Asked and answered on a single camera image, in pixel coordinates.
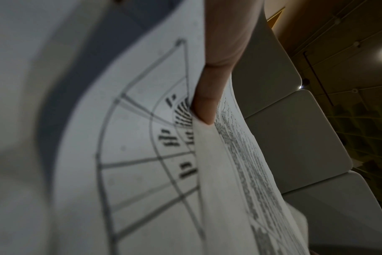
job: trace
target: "finger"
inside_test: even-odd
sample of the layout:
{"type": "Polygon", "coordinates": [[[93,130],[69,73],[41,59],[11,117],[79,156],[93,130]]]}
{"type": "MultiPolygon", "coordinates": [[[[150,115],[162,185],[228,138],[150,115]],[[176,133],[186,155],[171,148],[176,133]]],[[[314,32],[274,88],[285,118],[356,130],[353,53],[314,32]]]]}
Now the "finger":
{"type": "Polygon", "coordinates": [[[206,65],[195,90],[192,110],[203,122],[213,124],[216,109],[222,97],[233,65],[206,65]]]}

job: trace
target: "hand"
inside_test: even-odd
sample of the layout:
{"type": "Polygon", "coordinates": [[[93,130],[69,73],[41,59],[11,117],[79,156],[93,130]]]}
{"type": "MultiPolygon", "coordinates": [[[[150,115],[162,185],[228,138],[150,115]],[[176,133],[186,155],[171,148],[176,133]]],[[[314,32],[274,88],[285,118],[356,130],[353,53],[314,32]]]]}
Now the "hand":
{"type": "Polygon", "coordinates": [[[213,124],[227,80],[254,30],[263,0],[205,0],[206,63],[192,109],[213,124]]]}

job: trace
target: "page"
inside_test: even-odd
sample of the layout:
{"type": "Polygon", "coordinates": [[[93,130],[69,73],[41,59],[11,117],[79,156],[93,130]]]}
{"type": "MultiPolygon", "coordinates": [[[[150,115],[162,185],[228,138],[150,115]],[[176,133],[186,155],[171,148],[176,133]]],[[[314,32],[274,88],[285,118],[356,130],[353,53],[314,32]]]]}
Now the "page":
{"type": "Polygon", "coordinates": [[[203,254],[188,109],[204,62],[203,2],[184,0],[82,96],[53,178],[59,254],[203,254]]]}
{"type": "Polygon", "coordinates": [[[308,254],[237,106],[231,78],[215,125],[195,118],[194,136],[208,254],[308,254]]]}

